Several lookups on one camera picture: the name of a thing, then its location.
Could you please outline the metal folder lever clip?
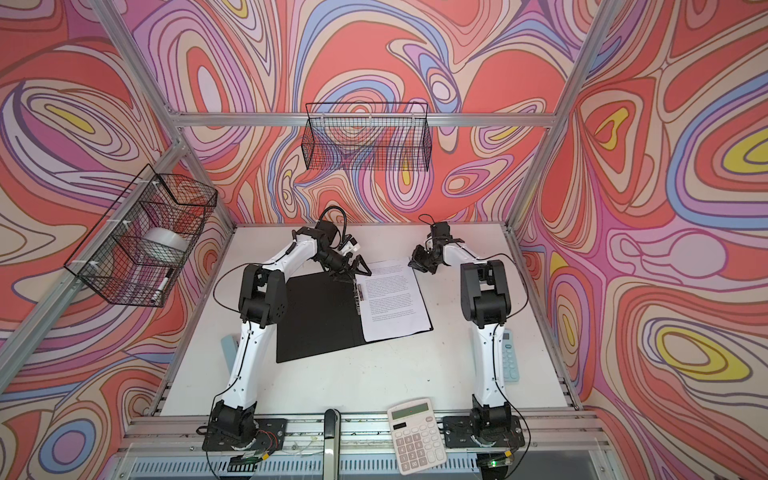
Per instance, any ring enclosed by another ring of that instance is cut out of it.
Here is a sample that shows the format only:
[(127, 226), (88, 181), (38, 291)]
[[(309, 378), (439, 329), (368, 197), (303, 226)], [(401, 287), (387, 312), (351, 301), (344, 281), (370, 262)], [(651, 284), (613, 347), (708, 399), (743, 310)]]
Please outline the metal folder lever clip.
[(359, 316), (362, 316), (362, 302), (364, 301), (364, 293), (362, 285), (359, 283), (356, 283), (354, 285), (354, 297), (355, 297), (355, 306), (356, 311)]

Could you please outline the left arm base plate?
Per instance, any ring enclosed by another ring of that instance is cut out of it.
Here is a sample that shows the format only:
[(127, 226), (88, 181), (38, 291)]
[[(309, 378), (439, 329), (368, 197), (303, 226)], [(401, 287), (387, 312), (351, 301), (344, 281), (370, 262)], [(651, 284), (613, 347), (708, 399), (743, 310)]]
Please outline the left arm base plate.
[(209, 430), (207, 425), (196, 429), (196, 434), (203, 437), (203, 450), (206, 452), (241, 452), (257, 451), (274, 453), (283, 448), (288, 420), (286, 418), (257, 418), (247, 426), (245, 432), (230, 438), (217, 430)]

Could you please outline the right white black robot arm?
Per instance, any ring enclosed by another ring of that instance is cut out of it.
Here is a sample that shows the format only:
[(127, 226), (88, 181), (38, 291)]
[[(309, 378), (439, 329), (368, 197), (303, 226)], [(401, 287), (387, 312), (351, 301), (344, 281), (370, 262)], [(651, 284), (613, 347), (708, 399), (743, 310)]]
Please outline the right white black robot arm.
[(505, 265), (494, 256), (475, 254), (451, 233), (447, 222), (426, 223), (429, 234), (414, 248), (409, 266), (429, 274), (440, 266), (459, 272), (459, 303), (464, 319), (472, 324), (475, 368), (469, 424), (478, 443), (495, 445), (513, 430), (512, 405), (503, 385), (503, 341), (498, 337), (512, 314)]

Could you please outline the blue clip folder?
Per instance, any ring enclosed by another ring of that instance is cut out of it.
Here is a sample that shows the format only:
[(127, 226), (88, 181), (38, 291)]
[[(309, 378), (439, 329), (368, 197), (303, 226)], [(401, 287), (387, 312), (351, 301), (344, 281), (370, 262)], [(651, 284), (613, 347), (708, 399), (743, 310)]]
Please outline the blue clip folder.
[(356, 279), (345, 283), (328, 273), (289, 280), (288, 312), (277, 329), (276, 361), (286, 363), (372, 344), (363, 338), (355, 284)]

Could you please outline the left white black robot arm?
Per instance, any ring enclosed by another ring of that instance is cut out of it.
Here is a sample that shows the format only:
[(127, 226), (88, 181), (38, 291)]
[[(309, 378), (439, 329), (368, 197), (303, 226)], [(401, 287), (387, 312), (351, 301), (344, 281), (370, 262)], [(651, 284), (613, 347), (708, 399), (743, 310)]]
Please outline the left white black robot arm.
[(290, 242), (270, 259), (244, 265), (237, 308), (241, 333), (226, 388), (212, 399), (204, 449), (246, 450), (259, 427), (255, 418), (256, 379), (267, 342), (288, 311), (288, 280), (306, 262), (319, 264), (336, 278), (369, 276), (358, 241), (327, 220), (292, 232)]

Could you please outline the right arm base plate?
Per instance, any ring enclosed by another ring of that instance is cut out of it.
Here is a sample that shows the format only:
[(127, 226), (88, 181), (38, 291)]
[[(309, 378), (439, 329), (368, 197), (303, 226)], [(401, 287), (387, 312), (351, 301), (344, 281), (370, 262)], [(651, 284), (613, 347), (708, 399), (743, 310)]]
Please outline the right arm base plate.
[(445, 416), (442, 419), (445, 445), (458, 448), (511, 448), (516, 451), (527, 444), (525, 429), (513, 415), (506, 421), (492, 422), (489, 426), (475, 425), (469, 416)]

